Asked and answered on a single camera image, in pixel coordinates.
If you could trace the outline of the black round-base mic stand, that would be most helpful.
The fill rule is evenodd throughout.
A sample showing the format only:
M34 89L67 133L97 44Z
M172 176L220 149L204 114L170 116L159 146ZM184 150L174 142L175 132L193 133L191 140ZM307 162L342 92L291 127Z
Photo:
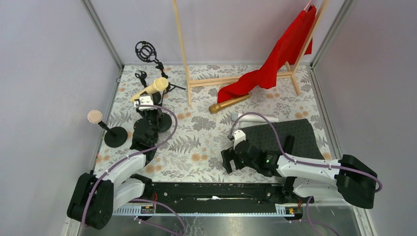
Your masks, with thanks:
M104 142L108 147L118 148L126 142L128 133L123 127L115 126L113 128L109 128L103 121L100 121L98 125L106 130Z

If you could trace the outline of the gold microphone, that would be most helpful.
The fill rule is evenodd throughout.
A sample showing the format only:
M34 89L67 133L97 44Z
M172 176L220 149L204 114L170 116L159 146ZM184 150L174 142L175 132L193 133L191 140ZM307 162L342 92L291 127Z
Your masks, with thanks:
M245 94L245 95L237 96L237 97L229 99L227 101L213 104L213 105L209 106L208 110L211 114L216 114L219 111L221 111L221 110L223 110L227 107L230 107L230 106L235 105L237 103L240 103L244 100L247 100L248 98L250 98L250 96L251 96L251 94Z

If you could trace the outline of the cream yellow microphone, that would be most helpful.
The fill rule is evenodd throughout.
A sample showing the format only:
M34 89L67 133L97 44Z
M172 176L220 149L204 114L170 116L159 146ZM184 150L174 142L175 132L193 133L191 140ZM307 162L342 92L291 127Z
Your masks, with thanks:
M143 90L141 90L137 94L133 95L130 98L130 102L133 103L135 100L138 100L139 97L143 93L152 95L152 94L154 94L156 92L162 92L162 91L164 91L168 87L168 85L169 85L169 82L168 82L168 80L166 78L164 78L164 77L157 78L157 79L155 79L153 81L153 83L150 86L144 88Z

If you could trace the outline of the pink microphone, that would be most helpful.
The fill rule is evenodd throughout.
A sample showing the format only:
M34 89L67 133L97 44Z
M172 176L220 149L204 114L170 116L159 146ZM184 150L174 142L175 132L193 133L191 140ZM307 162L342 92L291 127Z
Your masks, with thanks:
M90 123L98 124L103 119L103 114L99 110L92 110L88 112L87 119Z

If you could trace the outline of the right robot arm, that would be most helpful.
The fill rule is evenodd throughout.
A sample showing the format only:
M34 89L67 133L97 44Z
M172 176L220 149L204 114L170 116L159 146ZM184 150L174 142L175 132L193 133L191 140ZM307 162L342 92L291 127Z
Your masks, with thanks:
M229 174L234 162L237 170L249 167L266 177L286 178L290 196L338 198L356 207L374 207L377 173L352 155L345 154L340 160L308 159L262 151L244 140L222 150L221 156Z

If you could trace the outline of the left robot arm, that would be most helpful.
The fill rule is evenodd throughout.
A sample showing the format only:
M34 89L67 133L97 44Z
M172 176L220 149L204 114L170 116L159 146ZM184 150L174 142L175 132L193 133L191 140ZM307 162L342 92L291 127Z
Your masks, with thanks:
M127 159L110 172L83 173L74 188L67 217L94 229L104 228L113 212L142 195L150 196L146 185L151 179L135 172L145 167L155 156L159 134L172 125L172 118L160 109L139 111L141 118L134 125L132 144Z

